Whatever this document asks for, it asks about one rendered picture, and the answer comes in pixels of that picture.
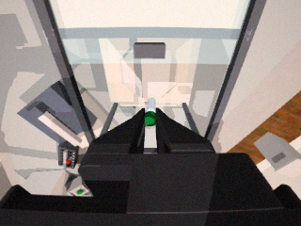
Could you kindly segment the black rectangular block with grey bar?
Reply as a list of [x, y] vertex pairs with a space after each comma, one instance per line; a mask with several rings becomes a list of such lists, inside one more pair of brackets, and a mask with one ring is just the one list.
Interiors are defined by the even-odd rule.
[[[66, 168], [74, 169], [78, 159], [79, 145], [74, 146], [70, 142], [68, 142], [68, 140], [66, 140], [57, 146], [57, 150], [58, 150], [58, 165], [62, 166], [64, 170]], [[71, 157], [71, 162], [70, 164], [66, 164], [69, 157]]]

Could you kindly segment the green-capped test tube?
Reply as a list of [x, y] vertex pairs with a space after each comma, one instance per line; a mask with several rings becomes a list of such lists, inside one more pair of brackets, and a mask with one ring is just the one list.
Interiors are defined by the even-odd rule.
[[154, 126], [156, 124], [156, 97], [150, 95], [148, 97], [147, 109], [145, 113], [145, 125]]

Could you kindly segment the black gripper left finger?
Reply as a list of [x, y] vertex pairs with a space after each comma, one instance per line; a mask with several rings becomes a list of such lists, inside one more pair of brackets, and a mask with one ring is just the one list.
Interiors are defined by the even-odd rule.
[[90, 153], [90, 152], [136, 153], [136, 143], [137, 143], [137, 153], [144, 153], [144, 142], [145, 142], [145, 108], [141, 108], [129, 120], [123, 122], [122, 124], [104, 133], [103, 135], [93, 139], [90, 142], [86, 153]]

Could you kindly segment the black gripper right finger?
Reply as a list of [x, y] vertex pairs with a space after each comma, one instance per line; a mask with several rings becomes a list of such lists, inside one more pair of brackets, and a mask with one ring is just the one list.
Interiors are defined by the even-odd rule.
[[207, 138], [172, 120], [158, 107], [155, 113], [157, 153], [216, 153]]

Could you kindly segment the grey flat mat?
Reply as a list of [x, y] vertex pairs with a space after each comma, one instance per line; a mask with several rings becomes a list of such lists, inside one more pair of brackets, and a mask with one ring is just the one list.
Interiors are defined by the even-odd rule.
[[[301, 1], [267, 0], [220, 123], [300, 40]], [[33, 1], [0, 0], [0, 122], [21, 184], [63, 170], [59, 143], [17, 114], [60, 79]]]

